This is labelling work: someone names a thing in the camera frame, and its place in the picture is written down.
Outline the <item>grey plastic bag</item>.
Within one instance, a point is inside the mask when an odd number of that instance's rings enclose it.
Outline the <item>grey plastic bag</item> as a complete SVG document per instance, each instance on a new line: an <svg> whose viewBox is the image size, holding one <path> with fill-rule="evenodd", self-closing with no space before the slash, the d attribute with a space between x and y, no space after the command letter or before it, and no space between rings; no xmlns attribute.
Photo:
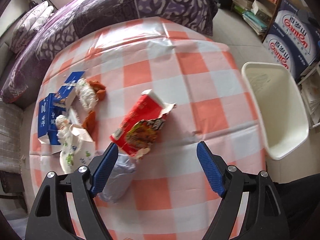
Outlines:
<svg viewBox="0 0 320 240"><path fill-rule="evenodd" d="M135 176L136 168L135 159L120 152L108 181L98 197L107 203L117 202L129 188Z"/></svg>

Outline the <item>folded floral quilt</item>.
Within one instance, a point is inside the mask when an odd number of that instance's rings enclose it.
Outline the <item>folded floral quilt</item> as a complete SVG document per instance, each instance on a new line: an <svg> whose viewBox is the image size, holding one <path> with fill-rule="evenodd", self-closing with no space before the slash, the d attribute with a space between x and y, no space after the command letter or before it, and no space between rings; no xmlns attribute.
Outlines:
<svg viewBox="0 0 320 240"><path fill-rule="evenodd" d="M44 1L28 11L14 28L10 50L19 54L48 21L53 10L54 7Z"/></svg>

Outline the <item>white net tissue wad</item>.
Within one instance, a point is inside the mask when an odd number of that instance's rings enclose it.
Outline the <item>white net tissue wad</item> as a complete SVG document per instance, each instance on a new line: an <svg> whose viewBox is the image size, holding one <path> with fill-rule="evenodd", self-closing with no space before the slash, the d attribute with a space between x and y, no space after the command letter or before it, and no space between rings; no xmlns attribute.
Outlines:
<svg viewBox="0 0 320 240"><path fill-rule="evenodd" d="M84 110L87 112L94 110L98 103L98 98L94 89L90 86L86 79L81 78L77 81L75 85L75 91Z"/></svg>

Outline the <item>small blue carton box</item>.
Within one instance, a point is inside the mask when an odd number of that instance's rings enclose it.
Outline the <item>small blue carton box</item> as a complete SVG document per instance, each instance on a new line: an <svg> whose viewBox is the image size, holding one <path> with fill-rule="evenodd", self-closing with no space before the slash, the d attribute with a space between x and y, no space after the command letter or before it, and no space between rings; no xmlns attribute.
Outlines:
<svg viewBox="0 0 320 240"><path fill-rule="evenodd" d="M76 97L75 87L85 72L72 72L53 97L53 105L65 109L71 107Z"/></svg>

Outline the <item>white plastic trash bin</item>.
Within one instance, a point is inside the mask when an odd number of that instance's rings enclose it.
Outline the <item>white plastic trash bin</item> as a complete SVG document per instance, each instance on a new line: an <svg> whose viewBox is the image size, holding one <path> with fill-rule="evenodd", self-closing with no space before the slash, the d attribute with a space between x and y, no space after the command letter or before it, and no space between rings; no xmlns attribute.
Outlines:
<svg viewBox="0 0 320 240"><path fill-rule="evenodd" d="M281 64L247 62L241 74L258 111L268 156L283 159L309 136L309 121L298 86Z"/></svg>

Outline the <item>lower Ganten water carton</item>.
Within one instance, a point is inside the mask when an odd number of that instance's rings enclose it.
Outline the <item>lower Ganten water carton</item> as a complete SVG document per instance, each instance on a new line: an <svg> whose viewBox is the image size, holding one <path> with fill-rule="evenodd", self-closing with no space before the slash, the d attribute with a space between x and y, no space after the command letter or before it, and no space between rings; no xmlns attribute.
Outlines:
<svg viewBox="0 0 320 240"><path fill-rule="evenodd" d="M309 66L296 45L275 23L270 27L263 46L274 62L285 67L295 80L299 80L302 72Z"/></svg>

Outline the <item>wooden bookshelf with books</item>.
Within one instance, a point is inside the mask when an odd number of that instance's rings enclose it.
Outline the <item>wooden bookshelf with books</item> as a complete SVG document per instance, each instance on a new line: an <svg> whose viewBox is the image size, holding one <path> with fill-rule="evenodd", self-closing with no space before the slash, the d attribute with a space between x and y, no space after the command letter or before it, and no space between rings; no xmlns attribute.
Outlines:
<svg viewBox="0 0 320 240"><path fill-rule="evenodd" d="M263 41L280 4L281 0L232 0L231 10L239 14Z"/></svg>

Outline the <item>stack of papers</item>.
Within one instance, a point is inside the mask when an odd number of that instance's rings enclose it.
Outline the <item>stack of papers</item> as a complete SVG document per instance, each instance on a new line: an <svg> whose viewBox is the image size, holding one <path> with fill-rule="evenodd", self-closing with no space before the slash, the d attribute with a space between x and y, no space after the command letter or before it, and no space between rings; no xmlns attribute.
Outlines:
<svg viewBox="0 0 320 240"><path fill-rule="evenodd" d="M319 127L319 63L298 83L310 128Z"/></svg>

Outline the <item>orange white checkered tablecloth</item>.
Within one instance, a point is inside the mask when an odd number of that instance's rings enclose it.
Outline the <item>orange white checkered tablecloth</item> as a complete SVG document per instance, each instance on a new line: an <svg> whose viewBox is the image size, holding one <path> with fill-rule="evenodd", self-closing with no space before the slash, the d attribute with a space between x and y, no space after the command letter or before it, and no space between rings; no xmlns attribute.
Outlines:
<svg viewBox="0 0 320 240"><path fill-rule="evenodd" d="M176 104L123 197L95 201L114 239L204 236L221 199L197 159L199 141L243 172L265 169L257 112L225 44L159 17L104 27L56 56L37 98L77 71L106 87L92 135L99 154L144 90Z"/></svg>

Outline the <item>large blue carton box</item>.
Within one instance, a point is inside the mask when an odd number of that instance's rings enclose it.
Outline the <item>large blue carton box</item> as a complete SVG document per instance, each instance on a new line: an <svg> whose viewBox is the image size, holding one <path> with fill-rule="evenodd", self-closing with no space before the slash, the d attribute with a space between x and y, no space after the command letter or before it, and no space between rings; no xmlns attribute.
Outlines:
<svg viewBox="0 0 320 240"><path fill-rule="evenodd" d="M39 102L37 136L42 144L61 145L57 137L55 119L66 109L64 105L55 103L55 96L55 93L49 93Z"/></svg>

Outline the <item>ganten water carton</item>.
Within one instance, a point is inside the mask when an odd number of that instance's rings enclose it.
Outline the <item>ganten water carton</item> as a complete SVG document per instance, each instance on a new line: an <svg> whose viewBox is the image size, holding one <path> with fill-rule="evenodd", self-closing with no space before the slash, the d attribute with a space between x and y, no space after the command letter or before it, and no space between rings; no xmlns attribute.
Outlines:
<svg viewBox="0 0 320 240"><path fill-rule="evenodd" d="M313 13L282 0L274 22L311 65L319 55L319 25Z"/></svg>
<svg viewBox="0 0 320 240"><path fill-rule="evenodd" d="M274 62L285 67L295 80L299 80L302 72L309 66L296 45L275 23L270 27L263 46Z"/></svg>

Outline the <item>grey checkered cloth cover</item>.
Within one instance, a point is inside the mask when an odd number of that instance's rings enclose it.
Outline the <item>grey checkered cloth cover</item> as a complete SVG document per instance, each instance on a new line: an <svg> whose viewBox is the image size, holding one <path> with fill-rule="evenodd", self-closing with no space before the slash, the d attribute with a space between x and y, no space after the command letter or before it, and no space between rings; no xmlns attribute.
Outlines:
<svg viewBox="0 0 320 240"><path fill-rule="evenodd" d="M1 100L0 154L1 171L20 174L20 131L23 111Z"/></svg>

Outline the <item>orange peel piece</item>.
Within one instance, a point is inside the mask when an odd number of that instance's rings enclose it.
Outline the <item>orange peel piece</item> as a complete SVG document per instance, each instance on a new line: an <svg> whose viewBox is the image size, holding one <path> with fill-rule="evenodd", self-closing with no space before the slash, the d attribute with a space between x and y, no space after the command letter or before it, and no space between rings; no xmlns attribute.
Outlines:
<svg viewBox="0 0 320 240"><path fill-rule="evenodd" d="M106 87L96 80L89 81L89 85L93 88L97 99L103 101L106 96Z"/></svg>
<svg viewBox="0 0 320 240"><path fill-rule="evenodd" d="M95 129L95 116L95 111L91 110L82 123L82 127L89 133L89 135L92 135Z"/></svg>

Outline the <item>upper Ganten water carton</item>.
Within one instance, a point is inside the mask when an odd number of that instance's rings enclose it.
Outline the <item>upper Ganten water carton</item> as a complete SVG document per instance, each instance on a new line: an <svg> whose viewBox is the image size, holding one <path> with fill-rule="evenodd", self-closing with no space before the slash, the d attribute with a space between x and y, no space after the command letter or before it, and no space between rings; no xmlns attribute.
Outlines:
<svg viewBox="0 0 320 240"><path fill-rule="evenodd" d="M313 13L282 0L274 22L311 65L319 55L319 25Z"/></svg>

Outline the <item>red instant noodle cup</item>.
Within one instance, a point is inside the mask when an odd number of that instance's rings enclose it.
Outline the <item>red instant noodle cup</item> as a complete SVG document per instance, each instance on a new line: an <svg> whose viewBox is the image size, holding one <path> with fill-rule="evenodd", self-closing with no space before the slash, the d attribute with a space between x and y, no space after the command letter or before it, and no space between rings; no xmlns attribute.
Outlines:
<svg viewBox="0 0 320 240"><path fill-rule="evenodd" d="M141 93L140 98L125 115L110 139L134 159L148 154L176 103L162 101L153 90Z"/></svg>

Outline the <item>small crumpled white tissue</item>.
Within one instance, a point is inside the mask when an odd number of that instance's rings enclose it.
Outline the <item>small crumpled white tissue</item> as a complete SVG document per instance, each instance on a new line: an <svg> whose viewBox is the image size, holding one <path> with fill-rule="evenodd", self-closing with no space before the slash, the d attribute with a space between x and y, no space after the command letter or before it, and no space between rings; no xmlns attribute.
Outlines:
<svg viewBox="0 0 320 240"><path fill-rule="evenodd" d="M56 117L55 125L58 131L67 132L71 126L71 122L66 116L61 114Z"/></svg>

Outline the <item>purple patterned bed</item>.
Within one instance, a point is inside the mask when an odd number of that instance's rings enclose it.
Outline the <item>purple patterned bed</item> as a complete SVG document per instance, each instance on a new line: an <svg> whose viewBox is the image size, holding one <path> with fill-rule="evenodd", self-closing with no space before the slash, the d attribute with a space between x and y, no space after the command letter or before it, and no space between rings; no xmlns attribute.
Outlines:
<svg viewBox="0 0 320 240"><path fill-rule="evenodd" d="M58 53L101 28L147 17L161 17L203 35L213 32L214 0L74 0L53 12L1 78L1 100L23 94L36 100L42 80Z"/></svg>

